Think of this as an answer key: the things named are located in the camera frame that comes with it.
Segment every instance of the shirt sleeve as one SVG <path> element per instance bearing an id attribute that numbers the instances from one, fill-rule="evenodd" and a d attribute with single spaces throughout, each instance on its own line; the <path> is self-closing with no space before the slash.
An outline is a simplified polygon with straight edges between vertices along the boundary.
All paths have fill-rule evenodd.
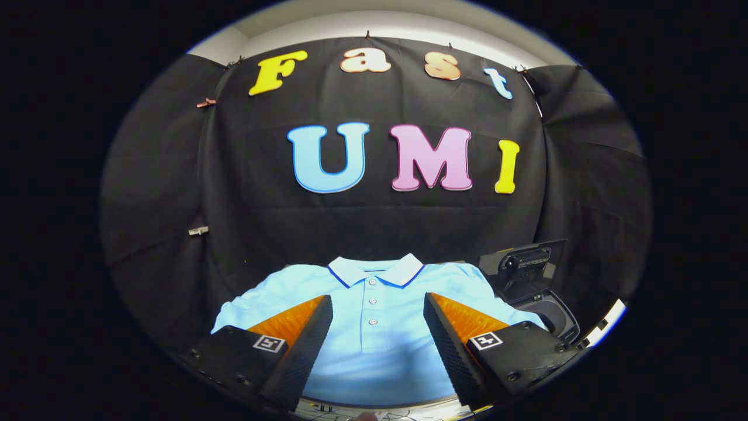
<path id="1" fill-rule="evenodd" d="M 309 277 L 305 265 L 288 266 L 260 282 L 233 301 L 221 306 L 210 334 L 224 326 L 249 329 L 261 321 L 311 300 L 317 295 L 309 288 L 300 288 Z"/>
<path id="2" fill-rule="evenodd" d="M 509 326 L 522 321 L 529 321 L 548 331 L 548 328 L 536 313 L 517 310 L 499 297 L 495 297 L 494 289 L 477 267 L 467 263 L 455 265 L 465 274 L 465 281 L 459 283 L 457 291 L 457 297 L 462 297 L 464 301 L 456 298 L 457 301 Z"/>

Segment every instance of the shirt placket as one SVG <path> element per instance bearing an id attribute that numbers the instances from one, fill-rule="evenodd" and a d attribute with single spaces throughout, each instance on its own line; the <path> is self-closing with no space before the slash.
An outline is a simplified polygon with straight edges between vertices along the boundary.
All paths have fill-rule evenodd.
<path id="1" fill-rule="evenodd" d="M 361 309 L 361 351 L 364 353 L 386 351 L 385 286 L 381 279 L 376 276 L 370 276 L 364 282 L 364 300 Z"/>

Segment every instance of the pink letter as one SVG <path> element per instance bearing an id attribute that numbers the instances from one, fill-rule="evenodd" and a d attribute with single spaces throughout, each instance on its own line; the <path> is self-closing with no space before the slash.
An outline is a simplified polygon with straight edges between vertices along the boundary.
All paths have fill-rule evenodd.
<path id="1" fill-rule="evenodd" d="M 397 178 L 392 180 L 393 189 L 409 192 L 420 186 L 414 175 L 414 163 L 418 165 L 429 189 L 436 185 L 436 179 L 445 165 L 447 174 L 441 179 L 444 189 L 467 190 L 473 186 L 468 176 L 469 131 L 458 127 L 446 129 L 436 149 L 431 147 L 420 127 L 413 124 L 394 126 L 390 134 L 397 138 L 399 155 Z"/>

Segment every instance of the white collar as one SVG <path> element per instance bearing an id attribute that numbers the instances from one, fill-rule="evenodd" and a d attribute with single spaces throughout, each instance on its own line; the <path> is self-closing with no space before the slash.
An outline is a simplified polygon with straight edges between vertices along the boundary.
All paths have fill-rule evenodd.
<path id="1" fill-rule="evenodd" d="M 370 278 L 372 275 L 365 270 L 384 270 L 375 277 L 400 287 L 405 287 L 424 268 L 415 256 L 408 254 L 400 260 L 385 261 L 362 261 L 351 260 L 347 258 L 336 258 L 329 265 L 328 269 L 346 288 L 351 288 L 356 282 L 362 279 Z"/>

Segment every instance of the black backdrop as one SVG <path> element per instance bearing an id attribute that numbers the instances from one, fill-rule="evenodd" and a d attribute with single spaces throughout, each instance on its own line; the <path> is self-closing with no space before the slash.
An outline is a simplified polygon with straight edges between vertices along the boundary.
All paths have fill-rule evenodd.
<path id="1" fill-rule="evenodd" d="M 384 73 L 340 69 L 349 49 L 384 51 Z M 304 50 L 283 85 L 250 97 L 258 62 Z M 423 56 L 452 54 L 462 72 L 429 76 Z M 496 68 L 513 97 L 495 90 Z M 526 75 L 531 90 L 523 79 Z M 543 115 L 538 110 L 533 92 Z M 215 106 L 196 107 L 205 97 Z M 322 167 L 346 166 L 338 124 L 361 121 L 366 171 L 340 193 L 318 194 L 294 177 L 286 134 L 328 129 Z M 436 147 L 448 127 L 471 132 L 473 186 L 398 192 L 398 148 L 389 130 L 415 124 Z M 518 143 L 515 191 L 497 194 L 498 142 Z M 584 69 L 519 73 L 476 55 L 412 40 L 338 38 L 287 46 L 228 70 L 182 57 L 144 93 L 117 134 L 102 185 L 102 239 L 123 299 L 170 351 L 209 332 L 222 303 L 286 264 L 337 256 L 428 263 L 472 260 L 535 241 L 568 238 L 557 291 L 583 332 L 639 281 L 651 196 L 636 135 L 613 98 Z M 209 226 L 204 237 L 187 231 Z"/>

